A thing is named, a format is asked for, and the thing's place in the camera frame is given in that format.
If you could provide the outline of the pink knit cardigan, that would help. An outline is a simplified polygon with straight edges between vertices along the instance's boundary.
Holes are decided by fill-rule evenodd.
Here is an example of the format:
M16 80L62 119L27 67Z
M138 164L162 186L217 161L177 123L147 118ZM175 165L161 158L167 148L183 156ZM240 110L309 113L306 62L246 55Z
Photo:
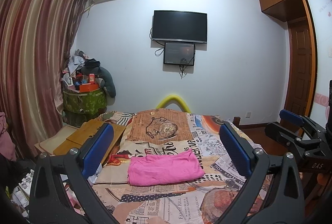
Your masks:
M204 175L204 169L190 149L176 155L132 157L128 183L132 186L167 185L193 181Z

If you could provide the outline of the wooden room door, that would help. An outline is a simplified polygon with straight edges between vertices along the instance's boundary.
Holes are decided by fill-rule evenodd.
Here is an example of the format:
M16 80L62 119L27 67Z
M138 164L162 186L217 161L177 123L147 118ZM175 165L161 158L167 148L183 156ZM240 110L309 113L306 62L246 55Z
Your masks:
M288 23L290 39L290 68L285 109L305 115L312 81L312 46L307 19Z

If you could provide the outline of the newspaper print bed cover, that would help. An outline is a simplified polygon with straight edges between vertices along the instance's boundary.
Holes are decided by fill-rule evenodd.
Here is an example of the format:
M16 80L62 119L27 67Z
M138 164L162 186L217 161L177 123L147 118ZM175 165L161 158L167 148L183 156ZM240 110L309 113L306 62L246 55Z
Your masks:
M124 126L93 184L120 223L216 223L245 183L219 117L153 109L99 119Z

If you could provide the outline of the green camouflage storage box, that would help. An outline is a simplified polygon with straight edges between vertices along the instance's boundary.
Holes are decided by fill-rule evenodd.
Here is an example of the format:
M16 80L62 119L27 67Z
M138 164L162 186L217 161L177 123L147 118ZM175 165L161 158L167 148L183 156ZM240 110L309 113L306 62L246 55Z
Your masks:
M105 93L101 89L77 93L63 91L63 108L77 114L96 114L107 106Z

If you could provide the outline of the orange box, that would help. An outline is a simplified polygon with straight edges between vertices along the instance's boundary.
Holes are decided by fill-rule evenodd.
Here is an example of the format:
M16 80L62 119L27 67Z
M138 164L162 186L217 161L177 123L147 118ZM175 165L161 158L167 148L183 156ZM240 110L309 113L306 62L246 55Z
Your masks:
M79 84L79 92L91 92L99 89L99 85L96 82L94 74L83 76Z

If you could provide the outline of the yellow foam tube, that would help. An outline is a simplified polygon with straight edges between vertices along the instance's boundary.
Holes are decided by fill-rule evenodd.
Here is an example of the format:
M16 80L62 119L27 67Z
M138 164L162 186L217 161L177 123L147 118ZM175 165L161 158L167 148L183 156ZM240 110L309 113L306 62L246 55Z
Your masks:
M157 109L161 109L161 108L166 108L167 106L174 104L176 106L178 106L181 111L186 112L186 113L191 113L190 108L188 107L188 105L186 104L186 102L184 101L183 98L181 98L178 95L168 95L165 98L163 98L159 104L156 106Z

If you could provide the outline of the grey plush toy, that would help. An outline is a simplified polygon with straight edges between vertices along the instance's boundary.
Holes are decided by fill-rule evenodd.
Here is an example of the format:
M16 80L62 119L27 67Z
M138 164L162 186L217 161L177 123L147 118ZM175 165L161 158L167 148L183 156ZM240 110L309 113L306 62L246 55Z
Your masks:
M104 81L104 84L101 87L104 89L105 93L110 98L115 98L116 89L110 72L103 67L97 67L95 70L95 75Z

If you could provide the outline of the striped red curtain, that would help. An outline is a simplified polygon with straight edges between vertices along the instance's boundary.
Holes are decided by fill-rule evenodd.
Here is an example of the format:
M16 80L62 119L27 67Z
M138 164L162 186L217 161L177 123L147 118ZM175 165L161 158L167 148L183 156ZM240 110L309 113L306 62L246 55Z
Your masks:
M63 70L88 0L1 0L1 111L17 152L62 128Z

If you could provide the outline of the wall power socket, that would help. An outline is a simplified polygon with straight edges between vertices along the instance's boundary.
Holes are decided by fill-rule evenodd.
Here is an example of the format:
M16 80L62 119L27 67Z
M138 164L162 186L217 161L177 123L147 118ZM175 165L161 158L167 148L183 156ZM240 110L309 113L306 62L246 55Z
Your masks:
M250 118L250 116L251 116L251 112L250 112L250 111L246 112L245 117L246 117L246 118Z

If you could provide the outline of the wooden bed post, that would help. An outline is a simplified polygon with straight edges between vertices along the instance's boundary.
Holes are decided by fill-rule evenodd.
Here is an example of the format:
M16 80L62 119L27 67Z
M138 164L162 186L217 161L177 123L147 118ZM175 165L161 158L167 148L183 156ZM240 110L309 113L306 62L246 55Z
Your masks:
M238 127L240 125L241 118L240 117L233 117L232 123Z

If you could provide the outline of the small wall monitor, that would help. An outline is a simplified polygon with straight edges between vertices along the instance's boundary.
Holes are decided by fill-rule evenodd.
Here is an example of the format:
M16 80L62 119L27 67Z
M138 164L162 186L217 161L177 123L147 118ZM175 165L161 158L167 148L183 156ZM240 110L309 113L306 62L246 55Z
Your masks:
M166 42L163 63L166 65L194 66L195 45L180 42Z

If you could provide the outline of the large wall television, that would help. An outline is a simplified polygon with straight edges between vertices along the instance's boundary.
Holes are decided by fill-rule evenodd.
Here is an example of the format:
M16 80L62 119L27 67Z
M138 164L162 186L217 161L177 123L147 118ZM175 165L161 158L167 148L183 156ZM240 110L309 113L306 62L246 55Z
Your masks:
M154 41L182 41L206 44L208 17L206 13L155 10L151 38Z

